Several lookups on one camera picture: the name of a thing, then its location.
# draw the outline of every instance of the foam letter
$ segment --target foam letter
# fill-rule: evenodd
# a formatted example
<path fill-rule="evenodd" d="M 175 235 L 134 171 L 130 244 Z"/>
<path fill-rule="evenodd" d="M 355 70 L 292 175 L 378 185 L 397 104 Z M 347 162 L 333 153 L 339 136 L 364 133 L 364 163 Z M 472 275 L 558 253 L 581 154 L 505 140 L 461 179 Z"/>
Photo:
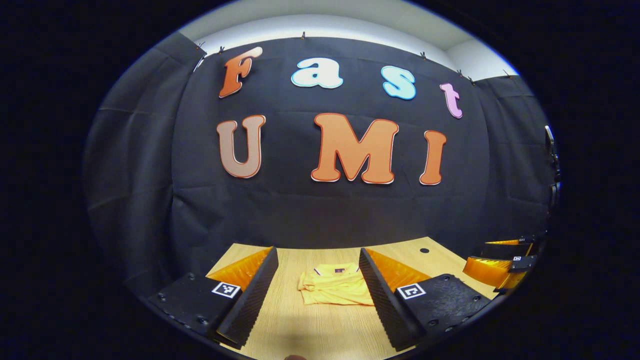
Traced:
<path fill-rule="evenodd" d="M 382 84 L 382 88 L 391 97 L 399 97 L 404 100 L 411 100 L 415 97 L 415 77 L 409 70 L 400 69 L 395 66 L 385 66 L 380 70 L 382 77 L 387 80 Z"/>
<path fill-rule="evenodd" d="M 360 141 L 344 115 L 322 113 L 316 116 L 314 122 L 322 129 L 322 143 L 318 168 L 311 172 L 313 180 L 333 182 L 340 179 L 340 172 L 335 169 L 337 154 L 349 181 L 356 178 L 368 158 L 367 170 L 362 173 L 365 183 L 393 182 L 391 156 L 394 137 L 399 130 L 395 122 L 374 120 Z"/>
<path fill-rule="evenodd" d="M 440 164 L 442 162 L 442 147 L 447 143 L 447 137 L 438 131 L 425 131 L 424 138 L 427 139 L 427 163 L 420 176 L 420 184 L 437 185 L 442 180 Z"/>
<path fill-rule="evenodd" d="M 234 131 L 237 128 L 237 123 L 224 121 L 218 124 L 216 130 L 220 136 L 220 160 L 229 174 L 246 179 L 258 173 L 262 163 L 260 128 L 265 122 L 266 118 L 262 115 L 250 116 L 242 121 L 242 126 L 246 129 L 247 146 L 247 159 L 244 163 L 239 163 L 236 160 L 234 150 Z"/>
<path fill-rule="evenodd" d="M 447 101 L 449 113 L 451 113 L 451 116 L 460 119 L 462 117 L 462 110 L 458 108 L 458 104 L 456 103 L 456 99 L 459 100 L 460 95 L 453 90 L 453 86 L 451 84 L 442 84 L 440 85 L 440 89 L 444 91 L 444 97 Z"/>
<path fill-rule="evenodd" d="M 227 73 L 225 74 L 225 83 L 220 90 L 220 99 L 240 91 L 242 83 L 239 77 L 246 78 L 251 70 L 251 58 L 257 58 L 261 54 L 262 48 L 258 46 L 227 61 L 225 64 Z"/>
<path fill-rule="evenodd" d="M 311 58 L 298 63 L 300 70 L 293 73 L 291 82 L 296 86 L 310 88 L 320 85 L 325 89 L 333 89 L 342 85 L 339 76 L 340 65 L 327 58 Z"/>

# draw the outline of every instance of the black foam pad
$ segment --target black foam pad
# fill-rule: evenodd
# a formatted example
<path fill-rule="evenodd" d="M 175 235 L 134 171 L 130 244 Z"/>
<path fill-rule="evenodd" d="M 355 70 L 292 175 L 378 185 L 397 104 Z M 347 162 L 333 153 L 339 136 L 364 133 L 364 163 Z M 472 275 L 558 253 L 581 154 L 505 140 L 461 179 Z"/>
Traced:
<path fill-rule="evenodd" d="M 417 344 L 420 336 L 423 335 L 420 325 L 391 292 L 378 267 L 364 248 L 360 249 L 359 265 L 391 346 L 400 351 Z"/>
<path fill-rule="evenodd" d="M 277 269 L 278 251 L 274 247 L 264 258 L 244 294 L 218 327 L 217 333 L 233 341 L 237 347 L 230 346 L 240 348 L 246 344 Z"/>
<path fill-rule="evenodd" d="M 213 333 L 242 294 L 240 286 L 188 273 L 148 299 L 188 329 L 219 341 Z"/>
<path fill-rule="evenodd" d="M 536 262 L 536 256 L 515 256 L 513 262 L 509 267 L 509 272 L 527 272 L 531 270 L 533 264 Z"/>
<path fill-rule="evenodd" d="M 491 301 L 451 274 L 402 286 L 395 295 L 431 339 L 467 321 Z"/>

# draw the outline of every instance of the light blue letter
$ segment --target light blue letter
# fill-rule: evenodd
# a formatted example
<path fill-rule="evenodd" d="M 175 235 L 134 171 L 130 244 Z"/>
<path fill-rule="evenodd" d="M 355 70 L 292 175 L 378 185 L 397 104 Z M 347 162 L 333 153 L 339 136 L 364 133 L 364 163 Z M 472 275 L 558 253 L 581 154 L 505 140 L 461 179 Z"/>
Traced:
<path fill-rule="evenodd" d="M 399 97 L 404 100 L 411 100 L 415 97 L 415 78 L 409 70 L 400 69 L 395 66 L 385 66 L 380 71 L 382 77 L 387 80 L 382 84 L 387 94 L 391 97 Z"/>
<path fill-rule="evenodd" d="M 342 85 L 342 79 L 338 75 L 340 65 L 327 58 L 311 58 L 298 63 L 298 70 L 291 76 L 291 82 L 296 86 L 310 88 L 320 85 L 326 89 L 334 89 Z"/>

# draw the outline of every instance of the letter m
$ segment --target letter m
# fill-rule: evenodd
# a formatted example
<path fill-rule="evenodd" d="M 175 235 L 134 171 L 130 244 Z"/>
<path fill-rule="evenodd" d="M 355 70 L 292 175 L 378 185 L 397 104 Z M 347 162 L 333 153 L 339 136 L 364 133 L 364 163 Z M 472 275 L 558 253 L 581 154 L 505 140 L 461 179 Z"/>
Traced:
<path fill-rule="evenodd" d="M 374 120 L 360 141 L 344 115 L 322 113 L 316 116 L 314 122 L 321 128 L 322 143 L 318 168 L 311 172 L 313 180 L 333 182 L 340 179 L 340 172 L 335 168 L 337 155 L 349 181 L 356 178 L 368 158 L 367 170 L 362 173 L 365 183 L 393 182 L 391 157 L 394 137 L 399 130 L 395 122 Z"/>

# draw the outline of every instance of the pink letter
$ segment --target pink letter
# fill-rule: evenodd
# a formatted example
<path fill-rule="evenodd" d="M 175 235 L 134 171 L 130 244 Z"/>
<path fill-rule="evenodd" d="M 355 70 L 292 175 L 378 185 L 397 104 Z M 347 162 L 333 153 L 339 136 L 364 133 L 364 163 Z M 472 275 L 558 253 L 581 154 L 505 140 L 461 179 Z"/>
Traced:
<path fill-rule="evenodd" d="M 442 84 L 440 85 L 440 89 L 444 91 L 444 97 L 447 100 L 447 108 L 449 109 L 449 113 L 455 118 L 460 119 L 462 117 L 462 110 L 458 108 L 458 104 L 456 104 L 456 99 L 460 99 L 460 95 L 458 95 L 455 90 L 453 90 L 453 86 L 451 84 Z"/>

